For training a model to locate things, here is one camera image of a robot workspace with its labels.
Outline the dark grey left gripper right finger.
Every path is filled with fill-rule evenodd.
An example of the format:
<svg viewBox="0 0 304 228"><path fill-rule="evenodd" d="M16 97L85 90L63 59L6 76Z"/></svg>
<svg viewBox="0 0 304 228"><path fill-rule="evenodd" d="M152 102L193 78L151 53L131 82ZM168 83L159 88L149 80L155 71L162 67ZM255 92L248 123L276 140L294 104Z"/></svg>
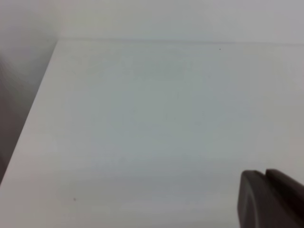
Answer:
<svg viewBox="0 0 304 228"><path fill-rule="evenodd" d="M267 169L266 178L275 189L286 212L304 227L304 185L276 169Z"/></svg>

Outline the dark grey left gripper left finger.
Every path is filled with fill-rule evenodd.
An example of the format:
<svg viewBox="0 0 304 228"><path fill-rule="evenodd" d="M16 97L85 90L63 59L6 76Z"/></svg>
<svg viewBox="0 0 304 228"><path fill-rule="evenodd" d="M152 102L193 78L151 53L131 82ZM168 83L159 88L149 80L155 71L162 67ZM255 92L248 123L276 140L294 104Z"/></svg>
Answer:
<svg viewBox="0 0 304 228"><path fill-rule="evenodd" d="M241 228L294 228L295 219L281 204L265 175L244 171L237 202Z"/></svg>

